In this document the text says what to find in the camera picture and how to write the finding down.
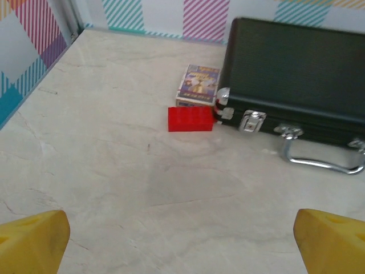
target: toy brick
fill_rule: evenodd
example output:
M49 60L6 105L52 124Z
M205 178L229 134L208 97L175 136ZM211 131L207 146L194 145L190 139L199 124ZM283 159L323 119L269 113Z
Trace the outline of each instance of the toy brick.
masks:
M169 107L168 130L211 131L214 118L211 107Z

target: table surface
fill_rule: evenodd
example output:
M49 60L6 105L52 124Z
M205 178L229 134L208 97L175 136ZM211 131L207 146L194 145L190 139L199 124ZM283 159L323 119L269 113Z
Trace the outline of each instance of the table surface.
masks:
M365 220L365 174L296 166L281 140L167 132L188 64L224 46L86 30L0 131L1 223L66 211L60 274L306 273L300 208ZM297 141L293 153L352 154Z

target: black case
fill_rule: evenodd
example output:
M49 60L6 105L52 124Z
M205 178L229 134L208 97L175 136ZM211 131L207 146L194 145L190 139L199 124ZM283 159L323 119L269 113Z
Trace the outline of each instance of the black case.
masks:
M347 147L365 139L365 35L236 18L218 89L223 124Z

